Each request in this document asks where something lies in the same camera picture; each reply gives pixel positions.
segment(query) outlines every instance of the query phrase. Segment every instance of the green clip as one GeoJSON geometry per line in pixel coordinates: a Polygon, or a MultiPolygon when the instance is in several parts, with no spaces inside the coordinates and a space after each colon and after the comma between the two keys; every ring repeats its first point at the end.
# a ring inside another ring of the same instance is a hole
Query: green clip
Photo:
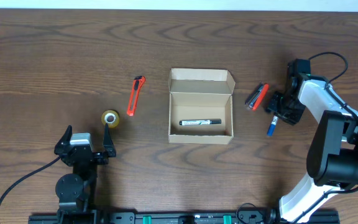
{"type": "Polygon", "coordinates": [[[223,216],[223,224],[231,224],[231,215],[223,216]]]}
{"type": "Polygon", "coordinates": [[[143,217],[143,224],[152,224],[152,217],[143,217]]]}

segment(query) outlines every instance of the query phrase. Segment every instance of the robotic arm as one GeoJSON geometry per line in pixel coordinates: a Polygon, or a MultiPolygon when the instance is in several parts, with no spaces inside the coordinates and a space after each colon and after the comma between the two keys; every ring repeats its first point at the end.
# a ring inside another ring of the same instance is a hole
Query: robotic arm
{"type": "Polygon", "coordinates": [[[307,222],[328,199],[358,185],[358,122],[354,117],[358,111],[340,99],[326,78],[311,75],[309,60],[296,59],[288,64],[285,93],[276,92],[267,109],[294,125],[306,107],[319,123],[306,160],[307,173],[279,202],[280,217],[295,223],[307,222]],[[354,148],[341,148],[342,141],[354,148]]]}

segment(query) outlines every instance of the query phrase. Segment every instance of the white wall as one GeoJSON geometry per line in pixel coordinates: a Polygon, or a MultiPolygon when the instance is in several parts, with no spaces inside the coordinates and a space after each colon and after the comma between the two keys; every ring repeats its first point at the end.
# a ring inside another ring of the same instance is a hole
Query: white wall
{"type": "Polygon", "coordinates": [[[0,0],[0,8],[358,12],[358,0],[0,0]]]}

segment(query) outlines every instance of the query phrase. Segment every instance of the red utility knife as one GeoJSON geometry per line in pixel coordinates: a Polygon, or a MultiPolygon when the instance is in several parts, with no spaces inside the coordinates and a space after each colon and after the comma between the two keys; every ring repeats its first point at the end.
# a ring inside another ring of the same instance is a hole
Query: red utility knife
{"type": "Polygon", "coordinates": [[[138,76],[134,78],[134,83],[132,84],[131,98],[129,99],[127,114],[129,116],[135,115],[137,98],[139,97],[140,89],[142,85],[146,82],[144,76],[138,76]]]}

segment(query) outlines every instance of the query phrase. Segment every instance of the box lid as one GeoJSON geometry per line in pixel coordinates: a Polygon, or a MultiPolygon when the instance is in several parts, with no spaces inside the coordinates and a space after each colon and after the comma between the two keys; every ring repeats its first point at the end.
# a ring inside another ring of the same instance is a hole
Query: box lid
{"type": "Polygon", "coordinates": [[[235,84],[227,70],[173,68],[169,77],[170,93],[231,95],[235,84]]]}

